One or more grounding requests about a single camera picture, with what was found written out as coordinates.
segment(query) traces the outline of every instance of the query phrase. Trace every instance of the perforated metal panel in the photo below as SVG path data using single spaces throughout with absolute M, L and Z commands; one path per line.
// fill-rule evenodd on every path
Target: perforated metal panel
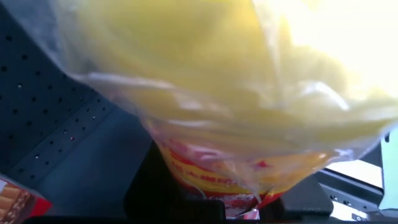
M 0 6 L 0 172 L 33 187 L 113 107 L 55 67 Z

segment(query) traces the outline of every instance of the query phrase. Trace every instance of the yellow food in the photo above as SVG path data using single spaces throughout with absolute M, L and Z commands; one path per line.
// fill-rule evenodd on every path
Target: yellow food
M 74 16 L 73 28 L 59 17 L 65 42 L 116 74 L 108 89 L 86 82 L 117 89 L 152 135 L 237 166 L 270 157 L 271 186 L 287 176 L 290 186 L 343 151 L 358 157 L 396 122 L 396 2 L 58 0 L 58 10 Z M 285 155 L 302 172 L 285 172 Z

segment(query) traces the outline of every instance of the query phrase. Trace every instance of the red packaging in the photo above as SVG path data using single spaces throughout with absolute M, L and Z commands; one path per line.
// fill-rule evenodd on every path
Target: red packaging
M 0 179 L 0 224 L 19 224 L 30 217 L 41 216 L 52 204 L 19 184 Z

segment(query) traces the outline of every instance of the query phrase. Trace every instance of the plastic wrap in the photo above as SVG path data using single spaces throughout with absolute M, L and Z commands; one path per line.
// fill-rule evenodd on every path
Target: plastic wrap
M 140 117 L 186 189 L 229 216 L 363 156 L 394 125 L 396 2 L 4 1 L 66 74 Z

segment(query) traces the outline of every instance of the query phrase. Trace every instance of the plastic bag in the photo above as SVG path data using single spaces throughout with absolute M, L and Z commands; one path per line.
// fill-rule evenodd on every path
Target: plastic bag
M 0 224 L 20 224 L 27 218 L 44 215 L 51 206 L 37 192 L 0 174 Z
M 175 178 L 228 216 L 363 156 L 397 121 L 393 0 L 4 3 L 65 73 L 140 117 Z

